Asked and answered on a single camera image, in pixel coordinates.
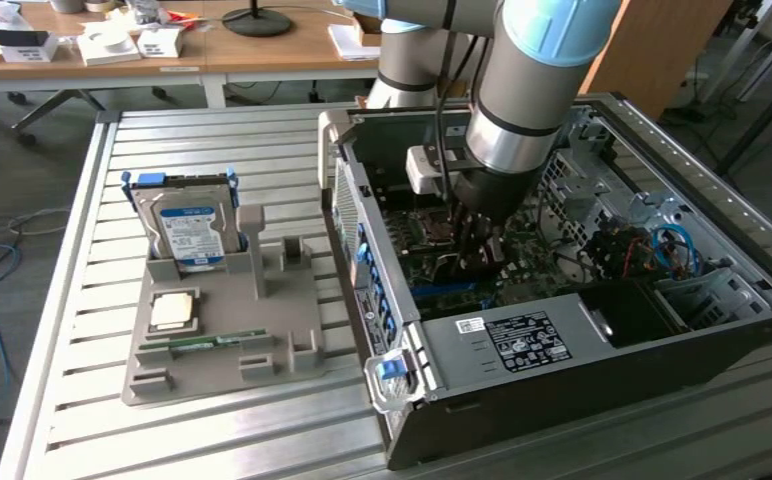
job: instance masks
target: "motherboard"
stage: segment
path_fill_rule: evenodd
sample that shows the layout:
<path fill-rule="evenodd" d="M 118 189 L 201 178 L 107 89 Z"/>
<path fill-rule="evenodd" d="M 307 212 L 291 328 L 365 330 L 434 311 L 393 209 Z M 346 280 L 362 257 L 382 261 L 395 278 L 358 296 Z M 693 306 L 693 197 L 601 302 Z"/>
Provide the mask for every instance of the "motherboard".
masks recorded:
<path fill-rule="evenodd" d="M 586 273 L 567 275 L 554 250 L 542 238 L 535 208 L 526 205 L 507 222 L 502 244 L 510 262 L 494 279 L 450 283 L 441 270 L 451 263 L 449 212 L 443 207 L 413 208 L 385 214 L 398 261 L 422 320 L 514 305 L 555 296 L 563 287 L 583 282 Z"/>

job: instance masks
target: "white label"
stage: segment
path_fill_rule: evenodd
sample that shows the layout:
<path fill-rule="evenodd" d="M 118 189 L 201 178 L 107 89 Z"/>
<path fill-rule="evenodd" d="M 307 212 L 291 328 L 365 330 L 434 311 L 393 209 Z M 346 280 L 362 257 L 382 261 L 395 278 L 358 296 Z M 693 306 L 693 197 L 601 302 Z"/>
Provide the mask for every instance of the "white label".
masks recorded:
<path fill-rule="evenodd" d="M 160 221 L 173 249 L 173 257 L 186 265 L 209 265 L 223 258 L 221 234 L 211 228 L 217 220 L 213 207 L 169 208 Z"/>
<path fill-rule="evenodd" d="M 454 324 L 457 325 L 457 331 L 461 332 L 461 334 L 483 331 L 483 318 L 481 317 L 458 320 Z"/>
<path fill-rule="evenodd" d="M 160 67 L 162 72 L 198 72 L 199 67 Z"/>

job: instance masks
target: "metal workbench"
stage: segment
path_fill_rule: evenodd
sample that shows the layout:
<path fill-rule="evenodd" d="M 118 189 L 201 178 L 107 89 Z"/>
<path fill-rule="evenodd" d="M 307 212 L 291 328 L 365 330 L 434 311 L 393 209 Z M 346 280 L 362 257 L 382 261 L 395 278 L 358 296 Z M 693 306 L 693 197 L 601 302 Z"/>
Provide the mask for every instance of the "metal workbench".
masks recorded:
<path fill-rule="evenodd" d="M 321 218 L 317 116 L 351 104 L 99 118 L 51 282 L 0 479 L 746 478 L 772 471 L 772 345 L 705 387 L 402 472 L 375 413 Z M 147 241 L 122 170 L 233 166 L 265 205 L 263 241 L 315 255 L 327 374 L 148 408 L 119 400 Z"/>

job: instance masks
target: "small white box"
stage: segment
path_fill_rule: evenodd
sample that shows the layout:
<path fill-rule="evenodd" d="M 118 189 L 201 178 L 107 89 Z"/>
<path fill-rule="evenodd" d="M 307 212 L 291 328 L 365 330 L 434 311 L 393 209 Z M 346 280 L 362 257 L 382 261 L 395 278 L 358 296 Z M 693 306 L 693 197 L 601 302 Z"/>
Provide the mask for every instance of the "small white box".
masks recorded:
<path fill-rule="evenodd" d="M 144 57 L 178 58 L 182 52 L 182 29 L 144 30 L 136 40 L 136 48 Z"/>
<path fill-rule="evenodd" d="M 134 40 L 124 32 L 84 33 L 78 37 L 78 48 L 87 67 L 143 58 Z"/>
<path fill-rule="evenodd" d="M 40 63 L 51 62 L 59 45 L 56 35 L 48 34 L 48 38 L 40 46 L 4 46 L 0 45 L 0 55 L 7 63 Z"/>

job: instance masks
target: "paper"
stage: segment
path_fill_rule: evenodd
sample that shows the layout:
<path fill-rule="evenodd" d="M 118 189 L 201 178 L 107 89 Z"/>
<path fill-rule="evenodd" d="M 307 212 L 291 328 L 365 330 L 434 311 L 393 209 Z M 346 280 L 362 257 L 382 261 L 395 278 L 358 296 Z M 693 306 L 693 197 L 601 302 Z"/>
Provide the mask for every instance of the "paper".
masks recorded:
<path fill-rule="evenodd" d="M 351 25 L 330 25 L 327 30 L 342 60 L 377 60 L 381 57 L 381 47 L 359 45 L 357 31 Z"/>

